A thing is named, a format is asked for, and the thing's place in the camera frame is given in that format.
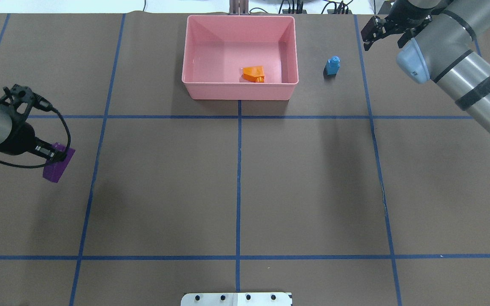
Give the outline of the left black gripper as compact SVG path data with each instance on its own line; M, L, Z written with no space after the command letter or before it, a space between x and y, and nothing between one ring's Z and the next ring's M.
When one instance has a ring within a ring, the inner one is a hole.
M47 164L63 162L66 160L67 151L66 145L51 145L38 138L33 126L28 123L13 124L9 136L3 142L3 153L12 156L31 153L47 159Z

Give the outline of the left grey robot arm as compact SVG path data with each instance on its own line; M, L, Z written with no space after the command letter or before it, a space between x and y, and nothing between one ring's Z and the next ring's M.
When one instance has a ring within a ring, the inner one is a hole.
M40 165L20 165L4 162L0 164L13 168L43 169L43 178L58 183L72 159L75 149L71 147L71 134L60 111L43 97L35 98L33 107L44 112L54 112L62 122L67 134L67 144L50 144L38 138L33 126L27 123L29 112L18 113L11 103L6 103L7 96L0 100L0 153L11 156L31 153L45 159Z

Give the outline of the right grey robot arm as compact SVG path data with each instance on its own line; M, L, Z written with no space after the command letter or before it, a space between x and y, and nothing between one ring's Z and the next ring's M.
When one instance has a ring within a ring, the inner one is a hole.
M490 0L455 0L396 57L416 83L433 81L490 133L490 64L468 46L490 28Z

